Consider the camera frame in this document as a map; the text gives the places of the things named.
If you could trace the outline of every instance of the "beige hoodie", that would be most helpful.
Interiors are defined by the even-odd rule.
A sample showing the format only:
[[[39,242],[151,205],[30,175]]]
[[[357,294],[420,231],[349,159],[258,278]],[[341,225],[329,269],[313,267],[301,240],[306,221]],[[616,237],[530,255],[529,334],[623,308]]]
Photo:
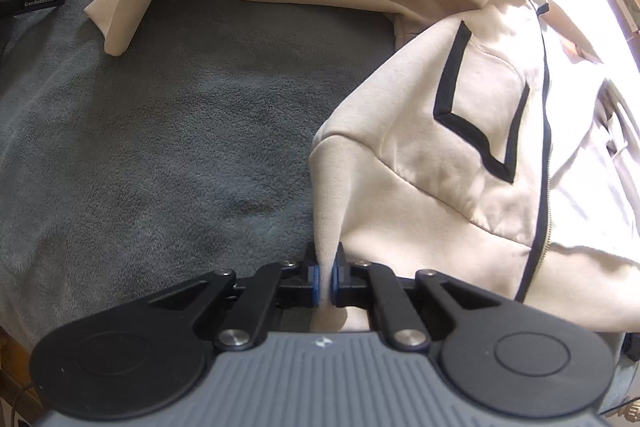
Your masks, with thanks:
[[[105,35],[108,54],[127,49],[150,1],[95,0],[86,8]],[[553,217],[552,191],[564,193],[566,185],[575,192],[573,173],[588,177],[601,163],[606,187],[589,193],[628,198],[634,178],[626,188],[620,184],[620,169],[607,163],[615,158],[606,140],[585,161],[582,150],[597,142],[593,136],[602,136],[603,128],[609,131],[613,113],[632,144],[628,150],[638,135],[620,94],[603,84],[602,67],[572,64],[562,52],[556,32],[596,55],[563,10],[551,3],[545,16],[551,28],[536,15],[546,0],[254,1],[388,13],[395,19],[398,48],[404,46],[336,109],[313,143],[314,223],[325,300],[342,241],[352,259],[388,264],[401,276],[438,269],[510,298],[519,292],[533,306],[596,330],[640,330],[633,208],[621,210],[624,242],[587,237],[570,212],[570,219]],[[545,104],[551,80],[560,88],[551,90]],[[554,90],[564,96],[554,100]],[[609,107],[607,123],[597,124],[594,108],[603,103]],[[548,111],[553,140],[561,144],[562,159],[554,165],[547,105],[554,109]],[[628,152],[623,142],[620,157]],[[626,156],[626,169],[634,171],[638,158]],[[591,200],[585,203],[591,217],[602,220]],[[604,228],[611,223],[605,219]],[[561,232],[557,242],[550,225]],[[362,314],[351,317],[348,326],[366,327]],[[345,320],[344,312],[325,307],[316,327],[340,328]]]

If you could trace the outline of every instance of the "cable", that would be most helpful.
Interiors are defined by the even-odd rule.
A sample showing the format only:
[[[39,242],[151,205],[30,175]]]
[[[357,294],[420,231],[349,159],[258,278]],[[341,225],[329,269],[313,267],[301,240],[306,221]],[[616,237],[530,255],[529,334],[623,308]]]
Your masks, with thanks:
[[[626,402],[621,403],[620,405],[617,405],[615,407],[612,407],[611,409],[607,409],[606,411],[602,411],[600,413],[600,416],[604,416],[606,414],[609,414],[612,411],[617,411],[618,409],[622,409],[624,406],[629,405],[630,403],[635,402],[636,400],[640,400],[640,396],[636,396],[635,398],[632,398],[631,400],[627,400]]]
[[[18,400],[20,400],[22,398],[22,395],[25,393],[25,391],[28,391],[31,387],[33,387],[33,384],[28,383],[27,385],[22,387],[20,391],[18,391],[18,394],[15,395],[14,402],[11,404],[11,426],[10,427],[15,427],[15,407],[18,405]]]

